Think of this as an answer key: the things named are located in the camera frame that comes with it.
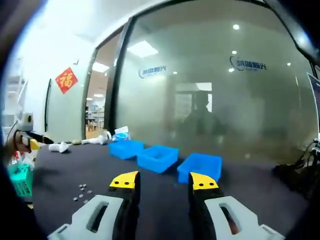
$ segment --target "dark tabletop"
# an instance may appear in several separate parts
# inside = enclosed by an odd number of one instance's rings
[[[141,200],[136,239],[191,240],[187,185],[177,183],[175,168],[158,174],[138,167],[136,160],[121,160],[108,152],[108,146],[94,144],[71,145],[68,153],[50,152],[47,146],[38,151],[32,198],[42,228],[49,234],[62,224],[71,223],[72,214],[83,206],[84,200],[106,193],[116,176],[139,170]],[[219,186],[226,196],[235,197],[255,212],[259,224],[285,235],[307,202],[273,177],[272,167],[224,159]],[[87,184],[85,192],[80,191],[80,184]],[[73,201],[82,193],[83,198]]]

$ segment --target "gray table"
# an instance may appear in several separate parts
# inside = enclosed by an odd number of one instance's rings
[[[191,240],[188,217],[187,186],[177,183],[171,168],[157,174],[138,167],[136,160],[121,160],[109,155],[108,146],[70,146],[68,153],[39,150],[33,179],[33,205],[39,224],[49,234],[64,223],[84,200],[103,195],[114,177],[139,170],[141,173],[140,217],[137,240]],[[226,195],[238,199],[254,211],[260,224],[286,234],[307,206],[297,193],[290,191],[271,175],[271,164],[240,164],[224,160],[219,181]],[[73,201],[82,192],[79,184],[87,184],[80,201]]]

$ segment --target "company logo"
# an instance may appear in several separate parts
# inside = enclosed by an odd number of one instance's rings
[[[138,74],[139,74],[140,78],[144,79],[145,77],[148,77],[150,75],[154,75],[159,72],[166,71],[166,70],[167,70],[166,65],[151,67],[151,68],[147,68],[147,69],[140,68],[138,71]]]
[[[231,65],[238,71],[248,70],[248,71],[257,71],[257,70],[267,70],[266,64],[255,61],[241,60],[237,56],[230,57]]]

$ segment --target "green basket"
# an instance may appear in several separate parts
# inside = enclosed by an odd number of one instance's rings
[[[34,173],[32,172],[30,165],[12,165],[8,167],[8,172],[18,196],[31,197]]]

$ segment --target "ceiling light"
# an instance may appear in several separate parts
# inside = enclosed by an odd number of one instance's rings
[[[147,56],[155,55],[158,53],[156,49],[154,49],[149,43],[146,41],[138,42],[137,44],[128,47],[127,50],[134,55],[139,56],[140,58],[144,58]]]
[[[100,93],[96,93],[93,96],[96,97],[96,98],[103,98],[104,97],[104,95],[100,94]]]
[[[98,63],[98,62],[94,62],[94,64],[92,65],[92,70],[93,71],[96,71],[96,72],[99,72],[99,73],[104,73],[105,71],[107,71],[109,69],[108,66],[106,65],[103,65],[101,63]]]

